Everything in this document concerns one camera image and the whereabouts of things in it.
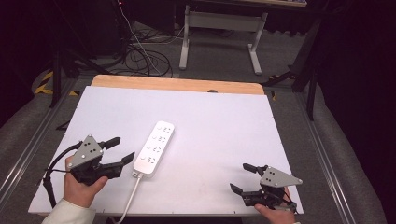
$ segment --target table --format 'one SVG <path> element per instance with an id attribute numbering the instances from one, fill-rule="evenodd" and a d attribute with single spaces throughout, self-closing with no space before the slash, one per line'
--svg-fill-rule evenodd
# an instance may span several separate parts
<path id="1" fill-rule="evenodd" d="M 255 3 L 270 6 L 282 7 L 305 7 L 305 1 L 282 1 L 282 0 L 247 0 L 247 1 L 228 1 L 229 4 L 244 4 Z M 224 15 L 218 13 L 194 12 L 190 11 L 191 5 L 186 5 L 185 20 L 184 20 L 184 37 L 183 45 L 180 55 L 179 68 L 184 70 L 187 68 L 187 59 L 189 54 L 189 30 L 190 27 L 212 28 L 212 29 L 226 29 L 246 32 L 256 32 L 253 44 L 248 44 L 247 49 L 250 55 L 250 60 L 253 65 L 254 73 L 260 75 L 262 69 L 260 67 L 259 59 L 257 57 L 256 49 L 262 36 L 262 29 L 264 28 L 265 20 L 268 13 L 264 9 L 260 17 Z"/>
<path id="2" fill-rule="evenodd" d="M 106 141 L 116 134 L 121 137 L 120 146 L 112 148 L 111 153 L 106 152 L 102 160 L 102 163 L 114 162 L 130 150 L 141 148 L 152 121 L 162 118 L 176 124 L 161 169 L 154 177 L 141 181 L 139 193 L 134 198 L 139 206 L 132 204 L 130 216 L 257 215 L 255 209 L 245 207 L 229 187 L 229 183 L 245 190 L 260 187 L 260 177 L 246 172 L 242 163 L 264 166 L 265 162 L 291 174 L 271 109 L 267 107 L 267 97 L 259 84 L 97 76 L 92 85 L 94 87 L 84 91 L 60 149 L 69 146 L 82 133 L 91 133 L 97 141 Z M 219 93 L 202 92 L 210 90 Z M 122 102 L 131 103 L 117 107 Z M 180 105 L 164 106 L 171 102 Z M 152 112 L 158 108 L 161 113 Z M 135 182 L 131 173 L 132 165 L 125 166 L 121 177 L 109 181 L 97 195 L 92 208 L 106 216 L 123 211 L 126 202 L 115 200 L 114 192 L 118 198 L 127 198 L 128 189 L 132 189 Z M 62 188 L 62 176 L 54 174 L 52 177 L 54 189 Z M 61 194 L 55 191 L 57 199 Z M 290 195 L 302 213 L 295 187 L 290 187 Z M 44 190 L 39 189 L 29 212 L 48 213 L 50 204 L 43 200 L 45 197 Z M 155 198 L 156 203 L 145 200 L 150 198 Z"/>

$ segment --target finger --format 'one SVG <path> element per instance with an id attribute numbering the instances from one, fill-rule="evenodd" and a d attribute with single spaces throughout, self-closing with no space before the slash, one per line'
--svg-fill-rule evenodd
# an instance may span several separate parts
<path id="1" fill-rule="evenodd" d="M 107 176 L 100 177 L 98 180 L 96 180 L 95 183 L 90 186 L 90 189 L 92 189 L 95 193 L 99 192 L 105 186 L 107 180 Z"/>
<path id="2" fill-rule="evenodd" d="M 283 199 L 286 200 L 286 201 L 290 201 L 291 200 L 288 187 L 285 187 L 285 195 L 283 196 Z"/>
<path id="3" fill-rule="evenodd" d="M 267 208 L 266 206 L 262 205 L 262 204 L 255 204 L 254 208 L 263 216 L 266 216 L 268 214 L 268 212 L 271 211 L 271 209 Z"/>
<path id="4" fill-rule="evenodd" d="M 64 181 L 65 181 L 65 183 L 73 183 L 73 184 L 78 183 L 77 180 L 70 173 L 66 173 L 64 175 Z"/>
<path id="5" fill-rule="evenodd" d="M 65 165 L 65 169 L 66 171 L 70 170 L 68 167 L 68 164 L 73 160 L 73 156 L 69 156 L 64 160 L 64 165 Z"/>

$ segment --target white sleeve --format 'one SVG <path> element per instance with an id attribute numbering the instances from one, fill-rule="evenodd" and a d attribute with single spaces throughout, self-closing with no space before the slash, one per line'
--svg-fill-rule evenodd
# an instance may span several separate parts
<path id="1" fill-rule="evenodd" d="M 93 209 L 80 207 L 61 199 L 42 223 L 92 224 L 95 213 Z"/>

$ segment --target power outlet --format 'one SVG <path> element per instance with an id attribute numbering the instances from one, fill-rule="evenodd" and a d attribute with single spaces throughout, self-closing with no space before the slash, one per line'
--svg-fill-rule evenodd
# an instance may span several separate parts
<path id="1" fill-rule="evenodd" d="M 172 138 L 175 126 L 165 121 L 158 121 L 134 162 L 132 176 L 143 174 L 152 177 L 163 157 L 163 153 Z"/>

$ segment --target wooden table edge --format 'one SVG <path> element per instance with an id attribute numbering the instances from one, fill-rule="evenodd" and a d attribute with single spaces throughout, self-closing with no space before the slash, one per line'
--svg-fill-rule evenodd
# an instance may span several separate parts
<path id="1" fill-rule="evenodd" d="M 112 75 L 97 75 L 92 86 L 164 90 L 164 91 L 217 91 L 220 93 L 264 95 L 262 86 L 258 83 L 196 80 L 166 77 L 127 77 Z"/>

